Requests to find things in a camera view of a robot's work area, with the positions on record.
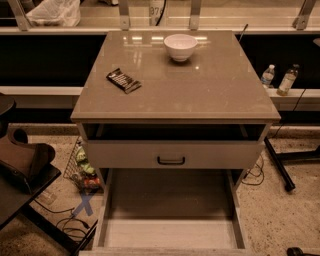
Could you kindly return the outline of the grey drawer cabinet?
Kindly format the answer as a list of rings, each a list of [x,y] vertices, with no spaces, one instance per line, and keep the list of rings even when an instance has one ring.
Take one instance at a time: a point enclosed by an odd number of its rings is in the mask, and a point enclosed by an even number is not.
[[[84,143],[263,142],[280,116],[230,31],[196,31],[193,55],[173,61],[165,31],[107,34],[71,115]],[[126,94],[106,76],[120,68],[141,82]],[[231,171],[239,185],[248,169]]]

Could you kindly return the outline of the open bottom drawer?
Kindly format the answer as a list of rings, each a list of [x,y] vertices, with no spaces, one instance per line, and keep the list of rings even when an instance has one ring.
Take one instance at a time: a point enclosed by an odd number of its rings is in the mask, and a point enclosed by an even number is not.
[[[112,169],[79,256],[253,256],[228,170]]]

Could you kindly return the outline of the dark snack wrapper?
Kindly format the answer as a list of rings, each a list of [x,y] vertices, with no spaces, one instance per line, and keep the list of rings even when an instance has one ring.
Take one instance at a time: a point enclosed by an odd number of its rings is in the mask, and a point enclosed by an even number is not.
[[[129,75],[123,73],[120,68],[110,72],[106,78],[126,94],[129,94],[142,86],[140,81],[135,80]]]

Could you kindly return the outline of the white bowl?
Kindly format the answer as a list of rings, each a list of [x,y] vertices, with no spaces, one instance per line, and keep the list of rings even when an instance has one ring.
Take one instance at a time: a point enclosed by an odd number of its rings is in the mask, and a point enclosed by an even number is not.
[[[163,43],[168,55],[178,62],[186,61],[191,57],[198,45],[197,39],[187,34],[169,35]]]

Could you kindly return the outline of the clear water bottle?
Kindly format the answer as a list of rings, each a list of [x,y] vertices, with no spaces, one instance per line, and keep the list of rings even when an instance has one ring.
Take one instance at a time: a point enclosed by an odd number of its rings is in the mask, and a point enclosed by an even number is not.
[[[261,75],[261,83],[265,88],[269,88],[275,75],[275,66],[270,64],[269,67]]]

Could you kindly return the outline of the black metal stand leg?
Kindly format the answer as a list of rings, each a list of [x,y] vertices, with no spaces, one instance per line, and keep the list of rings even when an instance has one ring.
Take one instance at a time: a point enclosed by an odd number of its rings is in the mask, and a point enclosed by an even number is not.
[[[293,161],[308,161],[308,160],[319,160],[320,159],[320,146],[312,151],[301,151],[301,152],[286,152],[286,153],[277,153],[268,138],[264,139],[266,149],[268,150],[271,159],[273,160],[280,176],[284,181],[284,188],[287,192],[293,191],[296,186],[285,169],[284,162],[293,162]]]

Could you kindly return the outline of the yellowish drink bottle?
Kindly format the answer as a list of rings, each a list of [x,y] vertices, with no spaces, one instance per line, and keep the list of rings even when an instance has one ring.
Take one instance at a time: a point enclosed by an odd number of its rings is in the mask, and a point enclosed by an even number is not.
[[[279,87],[277,88],[278,95],[286,96],[288,94],[298,76],[299,68],[300,66],[298,64],[293,64],[292,67],[286,71]]]

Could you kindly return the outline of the brown leather bag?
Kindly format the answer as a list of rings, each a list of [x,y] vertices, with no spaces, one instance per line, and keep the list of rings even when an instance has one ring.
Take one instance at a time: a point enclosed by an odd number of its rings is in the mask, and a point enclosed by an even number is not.
[[[29,143],[23,129],[9,129],[0,138],[0,172],[21,182],[31,183],[55,158],[46,143]]]

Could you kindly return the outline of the black side table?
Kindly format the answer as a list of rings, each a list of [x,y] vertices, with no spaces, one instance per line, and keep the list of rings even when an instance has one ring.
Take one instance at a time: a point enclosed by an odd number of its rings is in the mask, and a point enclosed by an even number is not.
[[[0,95],[0,138],[7,134],[10,115],[16,108],[16,102],[11,96]],[[40,213],[34,210],[30,203],[48,188],[59,176],[61,171],[53,165],[47,165],[31,182],[21,182],[12,177],[0,176],[0,225],[4,228],[19,213],[31,221],[51,239],[57,242],[70,256],[78,256],[93,238],[97,223],[88,226],[87,231],[79,240],[74,240],[70,234],[60,230]]]

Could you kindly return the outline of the white plastic bag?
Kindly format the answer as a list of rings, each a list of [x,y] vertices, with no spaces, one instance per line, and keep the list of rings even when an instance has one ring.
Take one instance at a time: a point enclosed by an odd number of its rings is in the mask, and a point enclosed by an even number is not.
[[[81,19],[80,0],[42,0],[26,16],[33,26],[75,27]]]

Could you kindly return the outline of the black caster wheel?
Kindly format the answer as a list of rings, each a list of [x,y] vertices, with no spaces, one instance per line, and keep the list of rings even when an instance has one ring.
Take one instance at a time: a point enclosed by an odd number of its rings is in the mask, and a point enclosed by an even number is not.
[[[287,256],[320,256],[318,254],[305,253],[299,247],[290,247],[287,249]]]

